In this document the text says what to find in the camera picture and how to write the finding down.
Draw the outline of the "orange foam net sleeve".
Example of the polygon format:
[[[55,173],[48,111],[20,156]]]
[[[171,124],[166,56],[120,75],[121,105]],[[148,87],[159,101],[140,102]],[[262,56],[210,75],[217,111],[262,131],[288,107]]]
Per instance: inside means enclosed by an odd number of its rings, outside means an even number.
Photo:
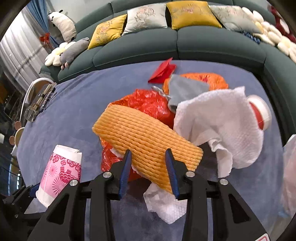
[[[195,171],[203,150],[174,130],[146,113],[113,104],[105,109],[92,127],[93,132],[111,144],[118,153],[132,152],[132,166],[159,188],[172,192],[165,163],[165,152],[171,149],[176,160]]]

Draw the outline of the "pink patterned paper cup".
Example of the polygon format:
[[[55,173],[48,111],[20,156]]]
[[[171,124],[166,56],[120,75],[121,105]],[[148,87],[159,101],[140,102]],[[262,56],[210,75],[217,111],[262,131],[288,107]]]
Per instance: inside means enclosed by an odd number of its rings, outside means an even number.
[[[80,180],[81,161],[79,149],[55,146],[36,191],[41,204],[48,207],[71,180]]]

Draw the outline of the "white lined trash bin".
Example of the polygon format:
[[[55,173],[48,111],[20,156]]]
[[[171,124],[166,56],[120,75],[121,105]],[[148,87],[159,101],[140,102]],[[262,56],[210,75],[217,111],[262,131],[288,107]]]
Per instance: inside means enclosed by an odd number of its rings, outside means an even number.
[[[283,186],[281,203],[283,209],[290,216],[295,214],[295,134],[293,134],[283,148]]]

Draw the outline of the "white paper towel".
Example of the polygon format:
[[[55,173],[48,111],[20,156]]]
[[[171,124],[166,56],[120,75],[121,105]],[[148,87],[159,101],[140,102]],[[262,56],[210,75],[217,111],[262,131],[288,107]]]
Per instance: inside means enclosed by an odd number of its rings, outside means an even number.
[[[174,131],[196,146],[208,143],[219,178],[252,165],[263,146],[263,131],[243,86],[204,92],[178,104]]]
[[[155,212],[162,221],[169,225],[186,214],[187,200],[178,201],[174,195],[154,183],[150,184],[143,197],[148,212]]]

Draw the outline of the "red paper envelope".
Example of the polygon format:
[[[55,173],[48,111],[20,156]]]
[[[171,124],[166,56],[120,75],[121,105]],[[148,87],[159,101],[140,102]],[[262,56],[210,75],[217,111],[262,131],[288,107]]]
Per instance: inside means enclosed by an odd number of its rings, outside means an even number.
[[[149,78],[148,83],[163,84],[175,71],[177,65],[172,64],[173,58],[163,61]]]

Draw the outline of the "white round chair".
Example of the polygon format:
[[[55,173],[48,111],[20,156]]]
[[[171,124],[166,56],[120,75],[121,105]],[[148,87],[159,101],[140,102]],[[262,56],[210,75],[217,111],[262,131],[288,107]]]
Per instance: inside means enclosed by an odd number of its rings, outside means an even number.
[[[43,87],[45,84],[54,84],[55,82],[49,78],[46,78],[46,77],[41,77],[41,78],[38,78],[36,80],[34,80],[27,92],[25,93],[25,97],[23,99],[23,103],[22,103],[22,108],[21,108],[21,114],[20,114],[20,119],[19,121],[22,121],[22,118],[23,118],[23,113],[24,113],[24,109],[25,109],[25,105],[26,104],[29,104],[29,96],[30,96],[30,92],[34,89],[34,87],[37,87],[38,85],[40,85],[41,87]]]

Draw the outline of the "red white paper cup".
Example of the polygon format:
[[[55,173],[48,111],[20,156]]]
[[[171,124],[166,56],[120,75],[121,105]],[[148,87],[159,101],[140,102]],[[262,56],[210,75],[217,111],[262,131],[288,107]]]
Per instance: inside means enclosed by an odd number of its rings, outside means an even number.
[[[250,95],[247,97],[253,112],[255,113],[258,126],[261,130],[265,131],[271,126],[272,115],[271,110],[267,103],[257,95]]]

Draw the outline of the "grey plush toy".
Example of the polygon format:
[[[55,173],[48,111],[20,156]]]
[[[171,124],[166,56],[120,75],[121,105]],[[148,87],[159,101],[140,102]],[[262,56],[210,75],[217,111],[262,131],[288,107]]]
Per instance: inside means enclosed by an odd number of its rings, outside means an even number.
[[[88,37],[83,38],[75,42],[73,45],[68,47],[63,53],[60,54],[60,62],[61,69],[64,70],[68,68],[69,65],[73,62],[73,60],[85,51],[90,43],[90,39]]]

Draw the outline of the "white flower pillow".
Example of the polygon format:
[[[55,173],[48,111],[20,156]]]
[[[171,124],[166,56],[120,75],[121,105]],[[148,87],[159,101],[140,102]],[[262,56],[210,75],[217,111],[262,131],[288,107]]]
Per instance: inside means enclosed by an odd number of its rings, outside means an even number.
[[[261,33],[253,33],[260,41],[279,49],[283,54],[295,62],[295,43],[280,33],[280,31],[268,22],[255,22]]]
[[[65,52],[68,48],[75,44],[74,42],[63,42],[59,45],[59,47],[55,48],[46,58],[45,58],[45,66],[49,67],[53,66],[61,66],[60,55]]]
[[[251,11],[250,9],[246,7],[242,7],[242,10],[254,21],[254,22],[259,22],[262,23],[264,22],[263,16],[258,12],[258,11]]]

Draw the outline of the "left yellow cushion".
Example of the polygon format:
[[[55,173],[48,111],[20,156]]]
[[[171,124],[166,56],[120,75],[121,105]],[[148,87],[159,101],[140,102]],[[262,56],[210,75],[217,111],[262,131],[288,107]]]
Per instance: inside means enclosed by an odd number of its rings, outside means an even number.
[[[105,45],[115,39],[120,38],[126,18],[127,14],[117,16],[111,20],[97,25],[88,45],[88,50]]]

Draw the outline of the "blue knitted item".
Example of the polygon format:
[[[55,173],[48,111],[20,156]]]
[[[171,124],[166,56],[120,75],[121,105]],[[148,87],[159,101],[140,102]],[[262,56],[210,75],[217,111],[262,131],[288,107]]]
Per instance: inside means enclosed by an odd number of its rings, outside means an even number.
[[[241,34],[243,34],[245,37],[248,37],[249,39],[251,39],[252,41],[256,42],[257,44],[260,44],[260,42],[261,42],[261,40],[259,38],[254,37],[253,35],[251,35],[247,31],[242,31]]]

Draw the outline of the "red curtain tie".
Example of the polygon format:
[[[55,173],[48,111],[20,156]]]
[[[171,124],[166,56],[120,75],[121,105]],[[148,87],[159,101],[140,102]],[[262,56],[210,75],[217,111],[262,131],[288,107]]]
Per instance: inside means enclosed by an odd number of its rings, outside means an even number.
[[[50,43],[50,33],[45,33],[39,37],[40,42],[42,43],[43,46],[51,48],[51,43]]]

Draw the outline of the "right grey embroidered cushion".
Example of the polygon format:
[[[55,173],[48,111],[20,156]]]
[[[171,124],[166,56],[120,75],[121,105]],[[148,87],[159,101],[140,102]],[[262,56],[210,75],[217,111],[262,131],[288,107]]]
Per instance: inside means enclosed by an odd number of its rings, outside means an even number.
[[[251,34],[262,33],[262,27],[258,27],[254,18],[240,6],[209,5],[209,8],[227,30],[247,31]]]

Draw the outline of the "white flower pillow right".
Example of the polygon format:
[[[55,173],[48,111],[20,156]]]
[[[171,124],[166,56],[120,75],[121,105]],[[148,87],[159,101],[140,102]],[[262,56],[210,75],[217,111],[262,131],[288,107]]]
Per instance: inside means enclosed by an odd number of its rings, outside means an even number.
[[[255,22],[261,33],[253,33],[260,41],[279,49],[283,54],[295,62],[295,43],[280,33],[280,31],[268,22]]]

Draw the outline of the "red monkey plush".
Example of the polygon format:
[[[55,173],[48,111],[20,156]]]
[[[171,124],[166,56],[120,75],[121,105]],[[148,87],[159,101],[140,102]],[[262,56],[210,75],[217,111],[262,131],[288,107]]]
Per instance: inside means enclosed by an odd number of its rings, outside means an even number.
[[[269,6],[269,11],[274,15],[276,25],[275,27],[281,32],[281,34],[288,39],[290,39],[293,43],[295,43],[295,36],[290,30],[289,26],[285,22],[285,20],[282,18],[280,13],[276,10],[274,6]]]

